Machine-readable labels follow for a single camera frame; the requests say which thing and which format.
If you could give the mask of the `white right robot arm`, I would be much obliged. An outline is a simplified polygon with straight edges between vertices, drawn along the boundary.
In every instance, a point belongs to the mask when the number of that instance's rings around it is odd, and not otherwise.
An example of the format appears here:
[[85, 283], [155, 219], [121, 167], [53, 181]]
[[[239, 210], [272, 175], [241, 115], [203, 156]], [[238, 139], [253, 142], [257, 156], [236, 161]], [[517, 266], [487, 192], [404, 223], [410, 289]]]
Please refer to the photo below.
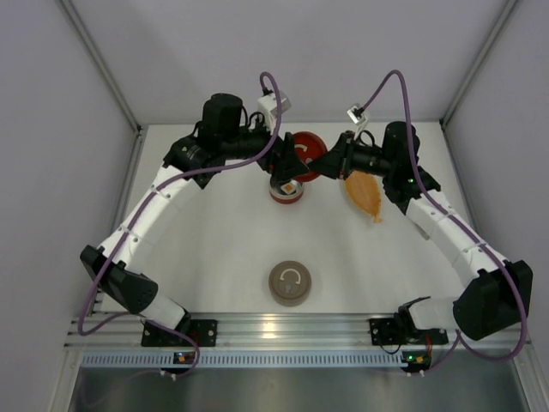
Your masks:
[[533, 271], [490, 247], [449, 204], [440, 184], [418, 164], [419, 138], [402, 121], [388, 124], [381, 145], [356, 142], [351, 131], [309, 163], [312, 172], [348, 179], [353, 172], [381, 177], [385, 196], [448, 260], [463, 290], [457, 297], [418, 298], [400, 308], [407, 326], [456, 329], [479, 341], [528, 318]]

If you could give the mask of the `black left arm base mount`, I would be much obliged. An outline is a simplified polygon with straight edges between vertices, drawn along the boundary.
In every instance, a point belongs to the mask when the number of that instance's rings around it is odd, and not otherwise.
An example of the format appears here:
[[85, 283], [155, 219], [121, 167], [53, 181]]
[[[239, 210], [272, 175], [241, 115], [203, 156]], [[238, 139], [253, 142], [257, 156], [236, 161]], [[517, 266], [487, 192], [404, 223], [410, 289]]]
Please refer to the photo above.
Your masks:
[[[217, 330], [218, 321], [215, 319], [192, 319], [185, 335], [200, 348], [213, 348], [216, 346]], [[149, 322], [143, 324], [141, 345], [145, 348], [191, 347], [184, 339], [152, 326]]]

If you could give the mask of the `beige band metal container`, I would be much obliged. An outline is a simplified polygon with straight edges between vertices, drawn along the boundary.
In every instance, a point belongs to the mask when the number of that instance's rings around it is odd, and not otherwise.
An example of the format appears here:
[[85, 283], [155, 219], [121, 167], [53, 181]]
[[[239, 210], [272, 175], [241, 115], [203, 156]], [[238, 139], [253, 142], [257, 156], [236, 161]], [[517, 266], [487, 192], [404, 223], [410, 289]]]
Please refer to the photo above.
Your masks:
[[271, 294], [274, 301], [284, 307], [295, 307], [303, 304], [309, 297], [308, 294]]

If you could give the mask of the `brown round lid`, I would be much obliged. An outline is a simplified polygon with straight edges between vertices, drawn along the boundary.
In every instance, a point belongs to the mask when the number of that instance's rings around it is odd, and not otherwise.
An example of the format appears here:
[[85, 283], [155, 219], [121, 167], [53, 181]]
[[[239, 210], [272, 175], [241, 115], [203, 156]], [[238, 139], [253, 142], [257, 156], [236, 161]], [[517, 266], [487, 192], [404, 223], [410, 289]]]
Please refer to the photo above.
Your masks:
[[310, 271], [297, 261], [284, 261], [277, 264], [268, 277], [268, 288], [271, 294], [309, 294], [311, 284]]

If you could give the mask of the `red round lid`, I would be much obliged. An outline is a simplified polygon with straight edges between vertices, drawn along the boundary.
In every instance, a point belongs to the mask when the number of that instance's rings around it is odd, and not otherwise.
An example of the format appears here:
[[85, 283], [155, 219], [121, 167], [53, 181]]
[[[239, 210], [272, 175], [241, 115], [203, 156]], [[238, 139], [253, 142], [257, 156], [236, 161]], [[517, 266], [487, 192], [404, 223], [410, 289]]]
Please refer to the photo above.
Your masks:
[[328, 152], [324, 141], [315, 133], [299, 131], [293, 134], [293, 138], [295, 152], [305, 164], [309, 164]]

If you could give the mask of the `metal tongs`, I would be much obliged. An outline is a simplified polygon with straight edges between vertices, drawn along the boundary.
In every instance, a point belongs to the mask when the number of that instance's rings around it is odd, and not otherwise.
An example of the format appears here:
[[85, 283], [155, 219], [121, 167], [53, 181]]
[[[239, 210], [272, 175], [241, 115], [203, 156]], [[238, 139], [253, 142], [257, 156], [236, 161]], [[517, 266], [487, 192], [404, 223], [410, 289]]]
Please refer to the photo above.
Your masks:
[[419, 231], [419, 234], [425, 239], [425, 240], [429, 240], [430, 239], [430, 235], [424, 231], [421, 227], [418, 227], [418, 231]]

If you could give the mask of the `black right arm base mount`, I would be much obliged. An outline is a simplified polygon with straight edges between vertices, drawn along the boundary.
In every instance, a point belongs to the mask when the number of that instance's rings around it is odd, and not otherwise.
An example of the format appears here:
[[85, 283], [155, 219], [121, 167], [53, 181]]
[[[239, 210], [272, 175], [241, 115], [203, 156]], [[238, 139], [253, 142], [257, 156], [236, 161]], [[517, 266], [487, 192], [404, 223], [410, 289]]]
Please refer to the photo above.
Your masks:
[[370, 318], [368, 320], [371, 343], [374, 346], [390, 345], [444, 345], [449, 342], [448, 335], [440, 329], [416, 330], [399, 318]]

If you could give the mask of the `red band metal container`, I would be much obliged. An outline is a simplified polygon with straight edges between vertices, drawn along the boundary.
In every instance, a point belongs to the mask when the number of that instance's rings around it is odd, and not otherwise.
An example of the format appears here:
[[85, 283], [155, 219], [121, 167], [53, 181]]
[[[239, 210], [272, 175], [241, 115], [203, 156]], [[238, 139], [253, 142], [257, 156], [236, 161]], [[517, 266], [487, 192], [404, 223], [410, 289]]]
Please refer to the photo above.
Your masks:
[[269, 195], [280, 204], [298, 202], [305, 192], [305, 185], [295, 179], [281, 183], [271, 178], [269, 181]]

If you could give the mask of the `sushi roll orange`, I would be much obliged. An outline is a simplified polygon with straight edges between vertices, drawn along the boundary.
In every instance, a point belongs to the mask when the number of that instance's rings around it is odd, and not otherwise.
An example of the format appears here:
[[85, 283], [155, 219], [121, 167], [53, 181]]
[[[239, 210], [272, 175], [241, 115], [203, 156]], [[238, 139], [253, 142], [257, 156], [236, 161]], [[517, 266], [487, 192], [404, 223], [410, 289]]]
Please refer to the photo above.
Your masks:
[[291, 182], [288, 182], [288, 183], [281, 186], [281, 191], [286, 196], [292, 196], [298, 191], [298, 188], [297, 188], [296, 185], [292, 184]]

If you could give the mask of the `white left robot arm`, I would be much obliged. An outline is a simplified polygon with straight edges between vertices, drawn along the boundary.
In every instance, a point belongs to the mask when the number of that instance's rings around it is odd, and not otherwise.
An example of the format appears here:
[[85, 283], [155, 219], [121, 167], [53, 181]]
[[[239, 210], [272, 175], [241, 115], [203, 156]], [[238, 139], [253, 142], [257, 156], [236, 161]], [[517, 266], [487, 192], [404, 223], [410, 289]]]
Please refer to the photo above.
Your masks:
[[282, 115], [290, 106], [282, 92], [266, 88], [257, 102], [259, 119], [251, 124], [238, 96], [212, 95], [192, 132], [172, 144], [153, 182], [123, 222], [99, 246], [88, 245], [81, 252], [94, 287], [128, 314], [186, 332], [188, 311], [143, 273], [148, 255], [185, 204], [224, 171], [256, 163], [269, 175], [274, 198], [301, 197], [299, 177], [309, 169], [295, 151], [293, 135], [280, 135]]

